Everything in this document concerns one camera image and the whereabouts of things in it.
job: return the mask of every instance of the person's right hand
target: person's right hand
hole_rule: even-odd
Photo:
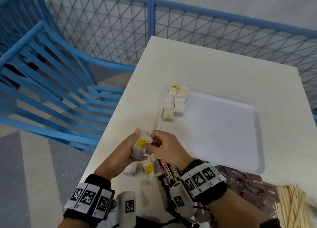
[[[145,144],[144,149],[157,154],[167,163],[175,165],[178,169],[184,170],[195,158],[191,157],[180,144],[175,135],[161,130],[155,130],[150,137],[151,144]]]

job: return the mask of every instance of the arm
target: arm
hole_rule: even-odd
[[[150,137],[154,140],[153,143],[143,147],[161,156],[166,162],[175,165],[180,170],[185,170],[195,160],[187,153],[175,135],[156,130]],[[209,209],[223,228],[259,228],[261,223],[270,219],[229,189],[222,197],[212,201]]]
[[[95,170],[94,174],[104,177],[111,181],[112,178],[121,174],[124,169],[132,162],[138,161],[130,157],[132,146],[137,142],[140,137],[140,129],[129,135],[121,144],[105,159],[104,162]],[[58,228],[93,228],[89,224],[71,218],[62,220]]]

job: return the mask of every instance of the tray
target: tray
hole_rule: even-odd
[[[158,129],[175,134],[193,157],[253,174],[265,169],[254,106],[190,91],[184,116],[160,120]]]

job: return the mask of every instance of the black wrist strap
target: black wrist strap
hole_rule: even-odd
[[[192,161],[183,171],[183,183],[193,201],[209,205],[227,191],[226,178],[208,162]]]
[[[81,220],[96,227],[107,219],[114,191],[111,182],[101,176],[91,174],[84,183],[80,183],[72,197],[66,203],[64,218]]]

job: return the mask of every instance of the gray wall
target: gray wall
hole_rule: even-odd
[[[317,0],[169,0],[317,30]]]

